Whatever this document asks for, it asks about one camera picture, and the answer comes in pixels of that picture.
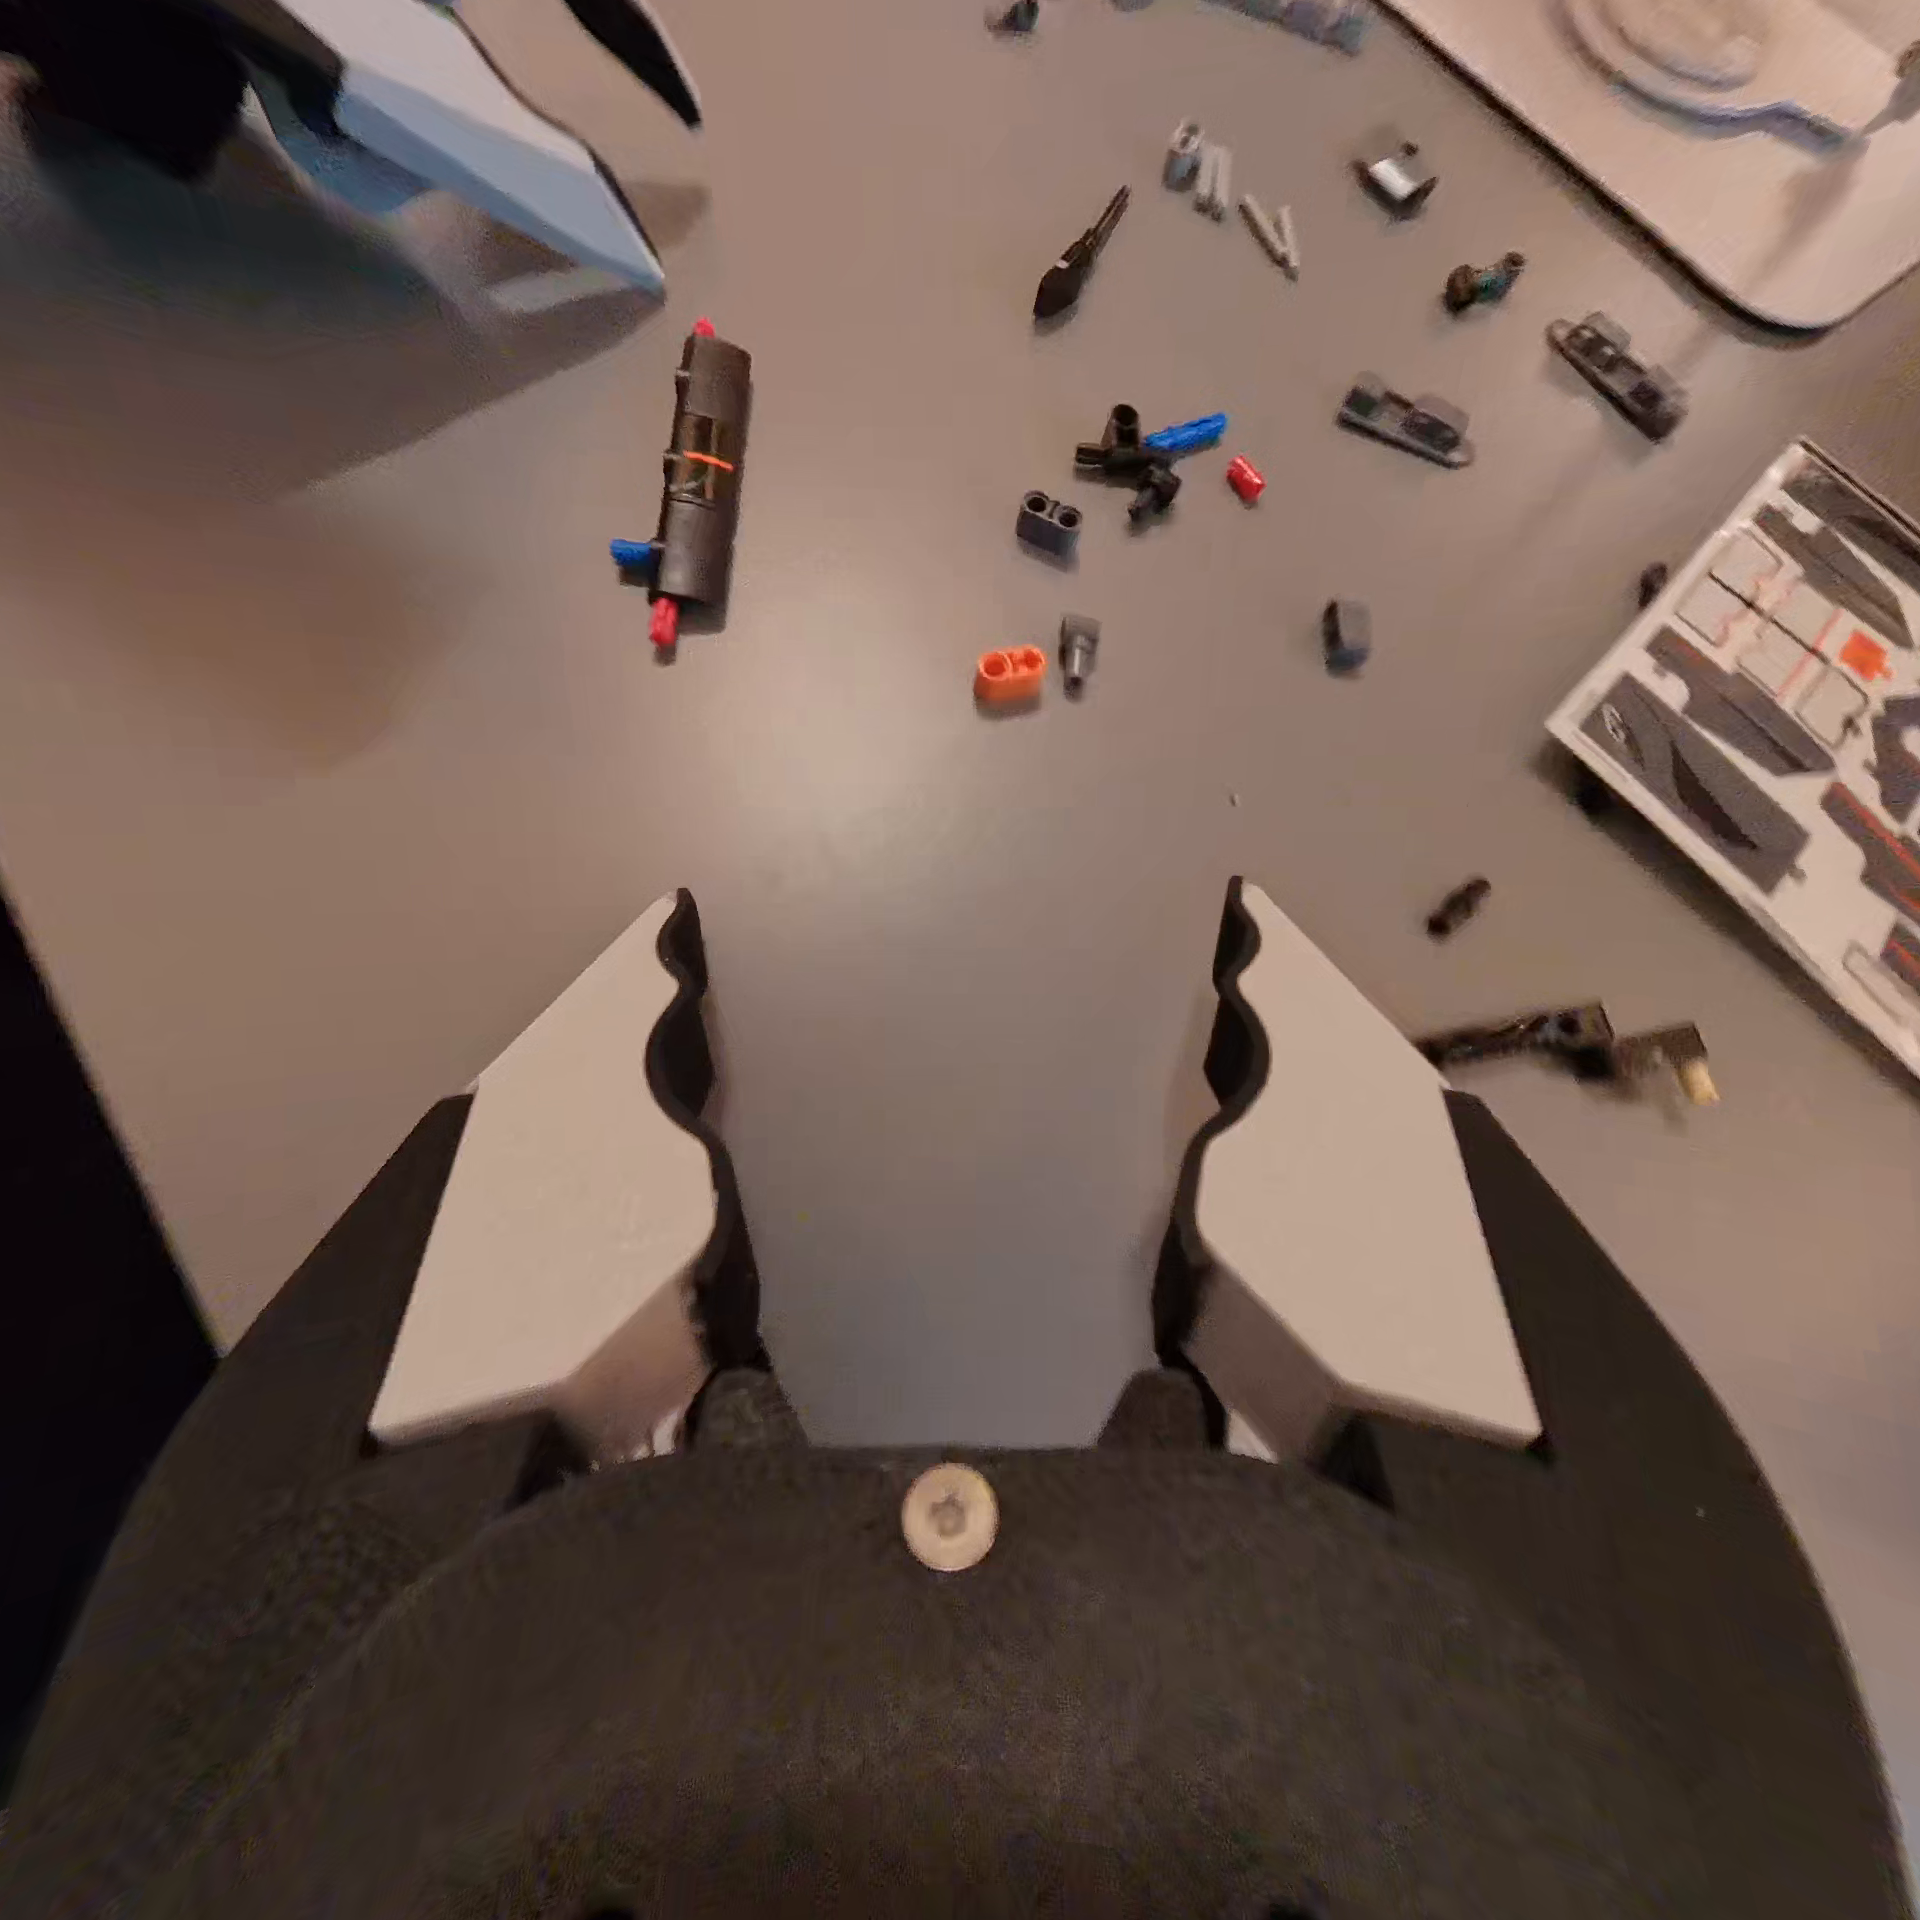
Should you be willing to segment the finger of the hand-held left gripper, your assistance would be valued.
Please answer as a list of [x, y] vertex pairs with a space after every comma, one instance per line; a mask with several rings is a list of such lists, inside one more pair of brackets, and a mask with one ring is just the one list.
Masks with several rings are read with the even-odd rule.
[[328, 58], [290, 78], [248, 58], [281, 154], [314, 186], [386, 222], [442, 192], [498, 224], [637, 287], [664, 262], [609, 166], [528, 103], [452, 6], [283, 4]]
[[705, 125], [699, 91], [681, 54], [643, 2], [565, 2], [577, 23], [688, 130]]

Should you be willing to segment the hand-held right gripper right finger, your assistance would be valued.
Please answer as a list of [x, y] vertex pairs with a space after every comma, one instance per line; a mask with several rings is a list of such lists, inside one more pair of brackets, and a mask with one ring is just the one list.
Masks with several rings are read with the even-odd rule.
[[1242, 876], [1212, 987], [1215, 1107], [1153, 1279], [1161, 1360], [1268, 1460], [1323, 1458], [1367, 1418], [1540, 1443], [1444, 1077]]

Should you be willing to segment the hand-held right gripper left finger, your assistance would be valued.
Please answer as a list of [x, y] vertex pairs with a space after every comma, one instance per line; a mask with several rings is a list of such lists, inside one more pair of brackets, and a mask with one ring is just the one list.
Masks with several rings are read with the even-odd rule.
[[680, 887], [472, 1080], [371, 1411], [381, 1447], [539, 1414], [587, 1463], [661, 1456], [715, 1374], [764, 1360], [707, 992]]

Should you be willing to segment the black lego shock absorber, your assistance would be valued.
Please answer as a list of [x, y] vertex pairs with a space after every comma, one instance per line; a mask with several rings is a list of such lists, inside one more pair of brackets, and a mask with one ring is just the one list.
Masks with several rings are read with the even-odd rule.
[[721, 335], [685, 335], [664, 451], [655, 597], [715, 607], [729, 592], [753, 424], [753, 357]]

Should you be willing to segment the black lego beam with pins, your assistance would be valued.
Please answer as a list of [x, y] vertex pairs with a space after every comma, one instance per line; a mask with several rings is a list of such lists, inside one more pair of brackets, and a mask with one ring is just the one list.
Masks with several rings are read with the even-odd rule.
[[1711, 1051], [1697, 1024], [1621, 1034], [1599, 1000], [1452, 1026], [1416, 1037], [1412, 1047], [1441, 1071], [1532, 1058], [1563, 1064], [1577, 1080], [1607, 1087], [1635, 1087], [1665, 1075], [1689, 1107], [1719, 1102]]

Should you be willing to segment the black lego cross connector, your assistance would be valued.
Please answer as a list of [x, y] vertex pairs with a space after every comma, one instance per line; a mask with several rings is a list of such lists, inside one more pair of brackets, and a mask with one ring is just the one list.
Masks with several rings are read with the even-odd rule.
[[1116, 403], [1098, 440], [1072, 452], [1072, 472], [1090, 482], [1138, 487], [1163, 466], [1163, 454], [1144, 440], [1138, 410]]

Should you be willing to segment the long grey lego beam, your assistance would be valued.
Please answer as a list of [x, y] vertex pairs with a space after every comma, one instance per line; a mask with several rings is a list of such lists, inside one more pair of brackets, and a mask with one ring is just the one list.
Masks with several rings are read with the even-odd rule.
[[1345, 58], [1357, 54], [1373, 19], [1367, 2], [1215, 2], [1215, 6], [1280, 27]]

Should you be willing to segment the long dark grey lego panel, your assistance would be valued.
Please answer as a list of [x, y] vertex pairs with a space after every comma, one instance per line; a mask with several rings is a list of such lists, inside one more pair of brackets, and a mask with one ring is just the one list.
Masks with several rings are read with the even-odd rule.
[[1437, 396], [1405, 396], [1376, 372], [1361, 372], [1336, 412], [1336, 423], [1370, 440], [1429, 464], [1464, 471], [1474, 464], [1469, 416]]
[[1687, 388], [1635, 351], [1631, 333], [1607, 312], [1553, 320], [1548, 346], [1649, 444], [1666, 444], [1689, 414]]

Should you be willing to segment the black blade piece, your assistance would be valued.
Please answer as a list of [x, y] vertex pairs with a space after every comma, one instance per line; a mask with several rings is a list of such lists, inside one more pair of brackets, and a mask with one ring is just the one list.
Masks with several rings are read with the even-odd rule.
[[1131, 186], [1123, 182], [1099, 211], [1095, 222], [1084, 229], [1071, 245], [1053, 259], [1053, 262], [1045, 270], [1032, 320], [1035, 326], [1051, 326], [1058, 320], [1065, 320], [1082, 294], [1087, 292], [1088, 279], [1098, 268], [1104, 248], [1114, 240], [1114, 234], [1125, 218], [1128, 208], [1131, 206], [1135, 189]]

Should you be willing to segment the sticker sheet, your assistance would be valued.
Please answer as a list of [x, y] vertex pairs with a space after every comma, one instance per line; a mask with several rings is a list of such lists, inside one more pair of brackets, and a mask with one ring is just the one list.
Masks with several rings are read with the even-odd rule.
[[1917, 526], [1789, 440], [1548, 736], [1917, 1071]]

